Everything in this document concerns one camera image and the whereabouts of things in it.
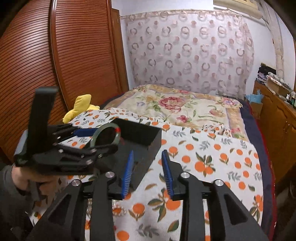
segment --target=bed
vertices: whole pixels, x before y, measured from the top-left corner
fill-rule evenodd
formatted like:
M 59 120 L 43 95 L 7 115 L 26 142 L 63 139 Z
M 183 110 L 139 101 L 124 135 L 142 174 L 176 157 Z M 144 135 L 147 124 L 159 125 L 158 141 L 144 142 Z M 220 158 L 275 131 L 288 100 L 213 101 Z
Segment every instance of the bed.
M 110 101 L 103 110 L 80 114 L 71 123 L 82 128 L 98 127 L 114 118 L 162 129 L 162 147 L 139 187 L 125 200 L 114 203 L 117 240 L 179 240 L 182 203 L 172 202 L 165 191 L 159 161 L 163 149 L 200 180 L 225 181 L 272 239 L 274 177 L 263 138 L 246 102 L 144 85 Z M 74 137 L 63 144 L 83 148 L 86 142 L 87 138 Z M 84 182 L 92 176 L 61 178 L 57 192 L 76 178 Z M 35 204 L 33 224 L 52 198 Z M 210 240 L 206 202 L 204 215 L 205 239 Z M 89 240 L 89 227 L 87 216 L 86 240 Z

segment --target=black box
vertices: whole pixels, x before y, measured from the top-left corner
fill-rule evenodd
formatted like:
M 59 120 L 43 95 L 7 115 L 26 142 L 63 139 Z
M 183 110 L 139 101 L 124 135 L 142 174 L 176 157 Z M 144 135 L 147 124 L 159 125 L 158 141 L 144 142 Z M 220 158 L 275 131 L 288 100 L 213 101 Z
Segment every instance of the black box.
M 130 187 L 136 190 L 161 147 L 161 129 L 116 118 L 112 121 L 121 129 L 118 151 L 97 161 L 101 172 L 113 171 L 121 179 L 129 153 L 134 152 L 134 167 Z

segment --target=dark blue blanket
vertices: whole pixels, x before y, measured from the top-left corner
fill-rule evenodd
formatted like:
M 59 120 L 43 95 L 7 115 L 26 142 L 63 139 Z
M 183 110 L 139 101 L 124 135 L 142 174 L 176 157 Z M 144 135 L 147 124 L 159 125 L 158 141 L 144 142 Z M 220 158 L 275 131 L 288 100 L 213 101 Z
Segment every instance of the dark blue blanket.
M 274 225 L 276 220 L 276 203 L 274 196 L 274 175 L 271 169 L 271 163 L 268 157 L 268 150 L 265 146 L 264 137 L 257 125 L 256 120 L 252 116 L 250 105 L 239 100 L 243 105 L 240 108 L 242 119 L 244 120 L 245 130 L 250 142 L 255 146 L 261 166 L 262 182 L 263 182 L 263 216 L 261 228 L 272 240 Z

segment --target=human hand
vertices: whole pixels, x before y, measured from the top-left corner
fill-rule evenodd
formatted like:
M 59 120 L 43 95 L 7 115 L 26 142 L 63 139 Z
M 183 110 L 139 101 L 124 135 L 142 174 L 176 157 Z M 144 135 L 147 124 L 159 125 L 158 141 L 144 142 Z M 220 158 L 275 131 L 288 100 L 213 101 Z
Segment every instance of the human hand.
M 12 167 L 11 177 L 15 186 L 20 190 L 27 190 L 29 181 L 42 183 L 39 187 L 42 195 L 54 192 L 58 176 L 45 176 L 28 167 Z

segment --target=floral blanket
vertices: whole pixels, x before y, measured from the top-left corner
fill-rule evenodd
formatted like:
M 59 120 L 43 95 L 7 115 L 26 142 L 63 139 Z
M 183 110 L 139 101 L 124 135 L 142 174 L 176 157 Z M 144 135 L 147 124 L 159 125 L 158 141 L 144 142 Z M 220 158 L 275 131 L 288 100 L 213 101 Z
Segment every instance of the floral blanket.
M 105 109 L 120 107 L 141 116 L 157 117 L 177 126 L 200 128 L 223 124 L 232 136 L 248 141 L 239 108 L 234 99 L 197 94 L 159 85 L 138 86 L 111 101 Z
M 82 128 L 99 127 L 114 118 L 123 118 L 162 129 L 162 146 L 138 188 L 118 201 L 113 209 L 114 231 L 118 241 L 179 240 L 182 222 L 182 201 L 172 201 L 166 191 L 161 152 L 167 149 L 172 161 L 198 179 L 212 182 L 221 179 L 242 201 L 254 219 L 261 224 L 263 187 L 259 157 L 255 147 L 246 141 L 229 137 L 222 124 L 208 125 L 204 130 L 180 127 L 160 118 L 146 118 L 122 108 L 89 110 L 71 123 Z M 62 144 L 83 148 L 89 137 L 73 137 Z M 91 175 L 68 176 L 58 182 L 59 190 L 73 180 L 92 180 Z M 36 202 L 30 217 L 36 224 L 52 202 L 48 197 Z M 210 241 L 209 214 L 204 200 L 205 240 Z M 85 240 L 89 241 L 91 215 L 85 223 Z

